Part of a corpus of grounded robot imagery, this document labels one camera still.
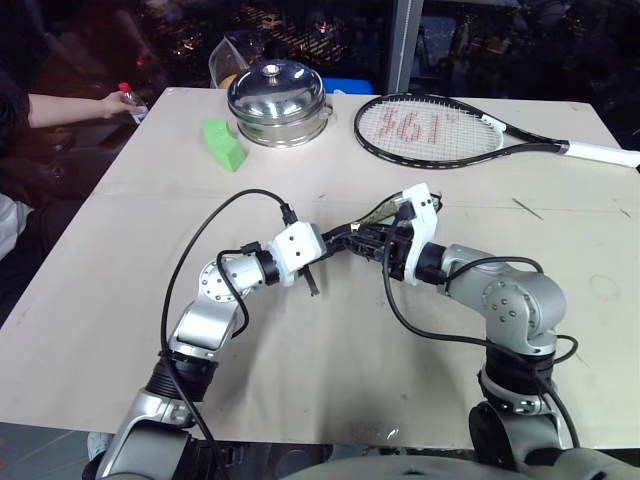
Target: green object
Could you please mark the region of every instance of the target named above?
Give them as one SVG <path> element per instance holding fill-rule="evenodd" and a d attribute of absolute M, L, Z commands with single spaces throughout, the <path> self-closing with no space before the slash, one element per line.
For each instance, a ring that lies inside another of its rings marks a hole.
<path fill-rule="evenodd" d="M 235 172 L 247 158 L 247 153 L 238 139 L 231 135 L 225 120 L 208 118 L 202 124 L 202 134 L 213 158 L 225 170 Z"/>

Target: beige table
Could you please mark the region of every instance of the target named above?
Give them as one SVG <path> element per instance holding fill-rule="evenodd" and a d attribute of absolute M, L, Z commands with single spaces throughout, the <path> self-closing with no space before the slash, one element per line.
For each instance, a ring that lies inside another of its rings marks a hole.
<path fill-rule="evenodd" d="M 402 168 L 355 141 L 353 116 L 366 100 L 334 97 L 336 119 L 301 147 L 243 140 L 249 156 L 231 174 L 200 136 L 203 119 L 231 118 L 224 92 L 168 89 L 0 330 L 0 421 L 116 430 L 156 361 L 174 264 L 230 194 L 270 188 L 327 230 L 426 181 L 444 195 L 436 241 L 535 258 L 563 288 L 569 308 L 558 331 L 581 348 L 554 378 L 583 444 L 640 446 L 637 173 L 549 154 L 455 171 Z M 542 134 L 615 145 L 588 105 L 471 103 Z M 270 200 L 249 198 L 225 212 L 187 261 L 170 318 L 221 248 L 269 240 L 281 228 Z M 403 330 L 386 305 L 379 265 L 341 254 L 313 271 L 318 297 L 302 282 L 250 296 L 253 322 L 229 344 L 203 406 L 217 437 L 468 447 L 466 415 L 481 400 L 475 374 L 483 352 Z M 433 287 L 396 291 L 423 328 L 483 335 L 481 317 Z"/>

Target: sleeve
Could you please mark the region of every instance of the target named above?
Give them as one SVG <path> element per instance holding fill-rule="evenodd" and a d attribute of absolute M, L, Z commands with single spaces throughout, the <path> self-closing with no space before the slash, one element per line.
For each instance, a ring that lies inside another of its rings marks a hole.
<path fill-rule="evenodd" d="M 29 128 L 29 96 L 0 64 L 0 155 L 15 135 Z"/>

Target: person's arm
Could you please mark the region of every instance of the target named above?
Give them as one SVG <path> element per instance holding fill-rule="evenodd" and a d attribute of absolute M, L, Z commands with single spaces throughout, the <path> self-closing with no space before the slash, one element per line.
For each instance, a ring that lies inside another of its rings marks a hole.
<path fill-rule="evenodd" d="M 29 103 L 29 126 L 32 128 L 111 118 L 117 113 L 138 111 L 135 105 L 122 101 L 121 92 L 110 93 L 102 100 L 29 94 Z"/>

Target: tennis racket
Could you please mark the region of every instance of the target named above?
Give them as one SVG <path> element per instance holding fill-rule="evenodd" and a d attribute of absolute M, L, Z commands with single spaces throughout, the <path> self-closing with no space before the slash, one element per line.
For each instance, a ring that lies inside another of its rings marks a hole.
<path fill-rule="evenodd" d="M 471 105 L 436 95 L 375 98 L 360 108 L 354 129 L 369 152 L 414 168 L 460 168 L 517 152 L 552 152 L 640 172 L 640 152 L 525 132 Z M 525 143 L 505 147 L 505 133 Z"/>

